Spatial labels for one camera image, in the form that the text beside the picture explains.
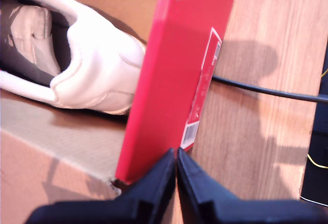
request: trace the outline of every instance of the shoe box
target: shoe box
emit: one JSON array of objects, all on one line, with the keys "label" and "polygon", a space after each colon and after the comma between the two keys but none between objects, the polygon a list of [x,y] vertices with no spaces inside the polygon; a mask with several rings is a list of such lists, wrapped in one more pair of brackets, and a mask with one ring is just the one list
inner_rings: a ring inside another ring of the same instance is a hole
[{"label": "shoe box", "polygon": [[147,43],[134,104],[128,118],[58,109],[2,90],[4,223],[22,223],[59,200],[115,198],[115,179],[132,183],[168,148],[190,148],[233,4],[77,1]]}]

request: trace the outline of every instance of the sneaker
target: sneaker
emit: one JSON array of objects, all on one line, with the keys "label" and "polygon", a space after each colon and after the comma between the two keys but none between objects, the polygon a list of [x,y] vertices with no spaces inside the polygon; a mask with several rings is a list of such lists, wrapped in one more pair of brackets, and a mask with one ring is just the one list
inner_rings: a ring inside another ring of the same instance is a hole
[{"label": "sneaker", "polygon": [[67,109],[125,114],[145,49],[75,0],[1,0],[1,88]]}]

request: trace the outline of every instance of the wooden table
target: wooden table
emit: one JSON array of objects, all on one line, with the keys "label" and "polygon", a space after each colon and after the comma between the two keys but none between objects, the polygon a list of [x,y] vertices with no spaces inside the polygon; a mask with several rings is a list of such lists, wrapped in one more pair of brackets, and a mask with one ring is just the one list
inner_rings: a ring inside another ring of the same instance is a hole
[{"label": "wooden table", "polygon": [[[327,35],[328,0],[235,0],[215,74],[317,95]],[[315,108],[212,83],[192,157],[242,199],[299,198]]]}]

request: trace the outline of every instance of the sticker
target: sticker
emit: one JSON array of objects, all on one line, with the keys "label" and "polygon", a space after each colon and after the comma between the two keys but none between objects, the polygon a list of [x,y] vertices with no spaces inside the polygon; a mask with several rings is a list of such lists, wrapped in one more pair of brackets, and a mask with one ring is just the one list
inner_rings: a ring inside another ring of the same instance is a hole
[{"label": "sticker", "polygon": [[184,127],[181,140],[183,149],[195,142],[199,126],[199,120],[203,111],[206,95],[209,91],[214,67],[219,56],[222,40],[214,28],[211,29],[210,37],[205,49],[203,62],[201,64],[200,77],[192,103],[191,111]]}]

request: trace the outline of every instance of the black wire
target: black wire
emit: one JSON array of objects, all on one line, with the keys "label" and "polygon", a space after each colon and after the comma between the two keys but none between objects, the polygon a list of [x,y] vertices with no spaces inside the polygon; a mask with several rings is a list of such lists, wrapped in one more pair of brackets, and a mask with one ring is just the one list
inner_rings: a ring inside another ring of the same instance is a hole
[{"label": "black wire", "polygon": [[221,77],[218,77],[215,75],[213,75],[212,80],[219,82],[219,83],[229,85],[229,86],[246,89],[246,90],[253,91],[253,92],[260,92],[260,93],[269,94],[269,95],[273,95],[273,96],[287,97],[287,98],[302,100],[302,101],[328,104],[328,96],[327,95],[311,96],[311,95],[298,94],[298,93],[292,93],[292,92],[282,92],[282,91],[277,91],[277,90],[273,90],[273,89],[251,86],[251,85],[243,84],[240,82],[235,82],[233,80],[224,79],[224,78],[221,78]]}]

